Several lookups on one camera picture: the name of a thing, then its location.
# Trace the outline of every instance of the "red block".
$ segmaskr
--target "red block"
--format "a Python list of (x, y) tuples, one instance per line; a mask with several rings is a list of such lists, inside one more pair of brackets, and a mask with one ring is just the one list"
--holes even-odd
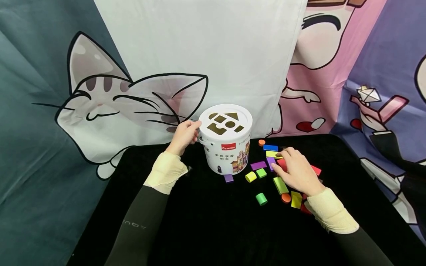
[(300, 207), (300, 211), (304, 212), (306, 214), (311, 215), (312, 213), (308, 210), (308, 208), (305, 207), (305, 204), (303, 203), (302, 206)]
[(314, 170), (314, 172), (316, 173), (317, 176), (319, 176), (321, 174), (321, 169), (311, 165), (312, 169)]
[(279, 166), (281, 166), (281, 168), (282, 168), (285, 172), (287, 172), (287, 164), (285, 163), (284, 159), (279, 159), (279, 160), (277, 161), (277, 163), (279, 164)]

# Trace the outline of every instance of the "white backdrop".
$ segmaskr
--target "white backdrop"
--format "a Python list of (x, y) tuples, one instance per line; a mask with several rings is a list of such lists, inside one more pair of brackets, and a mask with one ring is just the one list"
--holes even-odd
[[(207, 93), (191, 118), (216, 104), (241, 105), (253, 116), (252, 137), (271, 130), (306, 2), (95, 0), (133, 81), (207, 75)], [(146, 137), (146, 144), (157, 138)]]

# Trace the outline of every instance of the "green cylinder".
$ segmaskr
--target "green cylinder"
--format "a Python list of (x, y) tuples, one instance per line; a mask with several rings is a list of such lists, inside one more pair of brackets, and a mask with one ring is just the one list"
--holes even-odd
[(263, 193), (260, 193), (256, 196), (257, 202), (259, 202), (260, 206), (263, 206), (268, 203), (268, 200), (266, 199), (265, 195)]

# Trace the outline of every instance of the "brand logo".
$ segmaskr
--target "brand logo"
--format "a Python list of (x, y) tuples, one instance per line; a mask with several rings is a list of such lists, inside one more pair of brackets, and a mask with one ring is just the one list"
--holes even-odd
[(236, 143), (222, 144), (222, 151), (234, 150), (235, 147), (236, 147)]

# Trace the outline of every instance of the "black table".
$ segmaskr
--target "black table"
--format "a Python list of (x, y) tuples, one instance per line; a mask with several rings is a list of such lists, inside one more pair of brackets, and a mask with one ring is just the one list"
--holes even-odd
[[(395, 265), (420, 265), (425, 248), (338, 137), (314, 135), (266, 139), (292, 146), (381, 247)], [(103, 265), (123, 217), (167, 145), (128, 149), (114, 172), (68, 265)], [(251, 140), (249, 164), (265, 160)], [(339, 247), (312, 215), (284, 204), (272, 178), (248, 183), (246, 169), (234, 183), (213, 173), (203, 147), (187, 148), (182, 161), (193, 168), (176, 183), (150, 256), (150, 265), (345, 265)], [(263, 192), (268, 203), (259, 206)]]

